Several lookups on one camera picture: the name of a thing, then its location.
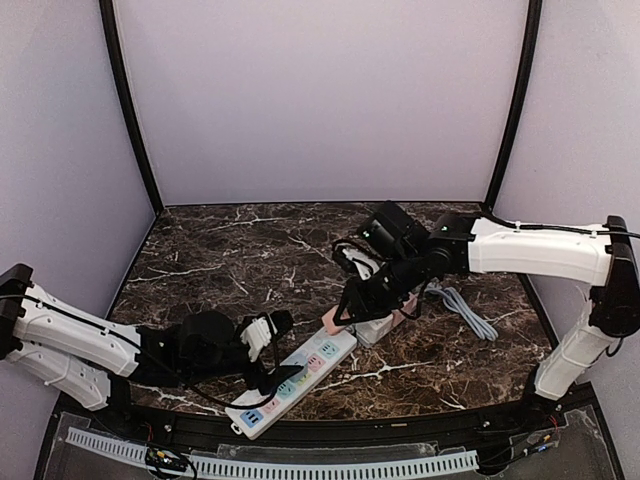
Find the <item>white cube socket adapter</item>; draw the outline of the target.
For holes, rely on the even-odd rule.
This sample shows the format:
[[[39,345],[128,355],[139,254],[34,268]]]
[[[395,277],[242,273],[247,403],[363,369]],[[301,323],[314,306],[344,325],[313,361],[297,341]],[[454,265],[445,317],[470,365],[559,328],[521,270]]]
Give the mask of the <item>white cube socket adapter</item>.
[[[363,322],[355,327],[355,334],[358,342],[370,348],[384,338],[394,328],[394,321],[391,317]]]

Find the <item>pink plug adapter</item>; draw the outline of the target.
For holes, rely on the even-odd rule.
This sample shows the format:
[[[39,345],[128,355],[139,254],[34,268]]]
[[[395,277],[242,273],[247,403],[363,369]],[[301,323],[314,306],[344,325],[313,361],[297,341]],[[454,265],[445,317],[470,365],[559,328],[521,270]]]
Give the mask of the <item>pink plug adapter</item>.
[[[330,336],[335,336],[346,329],[344,325],[337,325],[335,323],[334,316],[336,313],[337,313],[337,309],[332,308],[321,317],[321,321],[323,323],[324,329],[326,330],[327,334]]]

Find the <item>white multicolour power strip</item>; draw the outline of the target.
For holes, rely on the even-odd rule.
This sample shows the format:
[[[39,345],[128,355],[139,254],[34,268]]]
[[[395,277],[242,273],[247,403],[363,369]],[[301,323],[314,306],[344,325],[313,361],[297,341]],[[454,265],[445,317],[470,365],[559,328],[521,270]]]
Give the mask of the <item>white multicolour power strip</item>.
[[[257,439],[337,368],[357,344],[356,337],[348,331],[330,336],[324,328],[320,329],[293,352],[307,355],[307,374],[283,382],[270,402],[260,407],[255,404],[264,401],[267,395],[261,395],[257,390],[245,391],[233,401],[242,409],[225,409],[231,429],[250,440]]]

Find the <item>blue plug adapter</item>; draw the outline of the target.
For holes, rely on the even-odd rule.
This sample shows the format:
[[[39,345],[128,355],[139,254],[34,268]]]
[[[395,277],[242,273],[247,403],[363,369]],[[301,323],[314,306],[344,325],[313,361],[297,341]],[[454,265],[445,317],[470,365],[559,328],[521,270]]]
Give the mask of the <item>blue plug adapter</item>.
[[[293,353],[285,360],[284,365],[300,367],[296,376],[304,376],[308,372],[307,355],[305,353]]]

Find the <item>pink cube socket adapter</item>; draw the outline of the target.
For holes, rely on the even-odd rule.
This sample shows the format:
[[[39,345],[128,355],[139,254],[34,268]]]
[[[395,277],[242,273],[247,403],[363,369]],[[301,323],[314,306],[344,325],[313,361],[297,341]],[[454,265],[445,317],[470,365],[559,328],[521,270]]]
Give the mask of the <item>pink cube socket adapter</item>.
[[[409,294],[409,298],[403,303],[400,309],[393,311],[393,326],[398,326],[403,321],[415,320],[418,298],[414,293]]]

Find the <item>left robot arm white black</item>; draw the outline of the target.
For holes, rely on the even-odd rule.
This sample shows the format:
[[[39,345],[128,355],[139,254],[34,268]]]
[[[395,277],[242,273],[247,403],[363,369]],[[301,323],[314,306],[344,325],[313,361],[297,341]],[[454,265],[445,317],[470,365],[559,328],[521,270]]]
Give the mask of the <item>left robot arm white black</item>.
[[[1,358],[22,365],[89,411],[129,402],[132,383],[193,392],[202,382],[239,375],[271,400],[280,384],[302,372],[260,359],[293,325],[286,310],[246,317],[240,324],[215,310],[165,328],[124,325],[55,299],[18,263],[1,275]]]

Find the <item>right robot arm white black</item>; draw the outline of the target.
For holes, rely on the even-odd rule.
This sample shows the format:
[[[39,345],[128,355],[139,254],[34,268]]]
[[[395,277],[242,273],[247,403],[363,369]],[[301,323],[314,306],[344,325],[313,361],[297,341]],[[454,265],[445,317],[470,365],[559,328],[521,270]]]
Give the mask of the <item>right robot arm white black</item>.
[[[400,309],[416,287],[448,274],[540,275],[589,285],[574,327],[534,370],[532,398],[560,400],[617,339],[639,330],[639,276],[633,233],[618,216],[582,227],[511,223],[446,214],[427,230],[398,204],[381,204],[358,234],[382,261],[368,278],[350,278],[333,317],[366,322]]]

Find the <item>small circuit board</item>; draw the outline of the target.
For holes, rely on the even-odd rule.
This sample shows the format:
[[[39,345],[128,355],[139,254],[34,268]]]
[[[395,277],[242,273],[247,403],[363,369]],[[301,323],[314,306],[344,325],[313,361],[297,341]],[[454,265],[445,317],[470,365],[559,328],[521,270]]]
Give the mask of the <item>small circuit board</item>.
[[[144,457],[147,466],[156,469],[167,469],[173,471],[185,471],[189,468],[189,462],[183,456],[178,456],[166,450],[150,447]]]

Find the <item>black front rail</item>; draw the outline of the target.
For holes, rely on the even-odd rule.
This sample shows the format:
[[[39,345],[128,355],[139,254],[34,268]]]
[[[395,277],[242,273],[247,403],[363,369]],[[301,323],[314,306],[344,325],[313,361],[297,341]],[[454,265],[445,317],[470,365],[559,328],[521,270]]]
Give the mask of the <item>black front rail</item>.
[[[62,394],[47,426],[42,447],[65,437],[66,428],[78,421],[82,428],[93,428],[116,439],[143,443],[148,437],[156,444],[180,451],[213,451],[221,444],[278,448],[364,448],[405,443],[435,443],[440,448],[465,446],[471,449],[501,449],[511,438],[530,436],[537,431],[554,431],[547,418],[518,427],[508,423],[516,409],[514,402],[478,409],[424,416],[357,419],[347,406],[330,407],[304,400],[293,408],[294,418],[285,415],[255,440],[235,433],[231,419],[219,407],[194,402],[151,387],[138,388],[145,405],[129,407],[132,431],[118,430],[113,419],[100,413],[97,419]]]

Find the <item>right black frame post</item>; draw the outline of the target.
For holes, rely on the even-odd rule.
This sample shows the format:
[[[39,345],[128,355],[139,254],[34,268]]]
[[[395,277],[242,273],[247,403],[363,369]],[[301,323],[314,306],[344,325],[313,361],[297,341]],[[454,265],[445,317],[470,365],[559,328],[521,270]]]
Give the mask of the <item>right black frame post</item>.
[[[527,5],[521,52],[510,106],[495,165],[483,201],[483,208],[488,212],[493,212],[496,207],[518,133],[535,58],[542,8],[543,0],[530,0]]]

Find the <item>black frame post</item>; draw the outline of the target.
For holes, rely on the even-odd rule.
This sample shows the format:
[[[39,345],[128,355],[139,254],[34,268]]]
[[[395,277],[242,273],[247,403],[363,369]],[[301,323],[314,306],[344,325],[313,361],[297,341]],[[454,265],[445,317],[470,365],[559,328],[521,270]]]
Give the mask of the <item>black frame post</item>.
[[[543,0],[530,0],[527,5],[521,52],[510,106],[495,165],[483,201],[483,208],[488,212],[493,212],[496,207],[518,133],[535,58],[542,8]]]
[[[117,26],[115,3],[111,0],[100,0],[98,4],[112,76],[129,141],[147,198],[151,204],[154,215],[159,216],[164,210],[164,204],[144,144],[127,77],[125,59]]]

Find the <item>left black frame post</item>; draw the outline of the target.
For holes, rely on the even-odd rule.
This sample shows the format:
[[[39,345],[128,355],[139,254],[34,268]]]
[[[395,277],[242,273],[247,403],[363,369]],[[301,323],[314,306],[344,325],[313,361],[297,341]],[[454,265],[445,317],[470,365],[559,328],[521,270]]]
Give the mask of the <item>left black frame post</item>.
[[[98,4],[112,76],[129,141],[147,198],[151,204],[154,215],[159,216],[164,210],[164,204],[144,144],[127,77],[125,59],[117,26],[115,3],[111,0],[100,0]]]

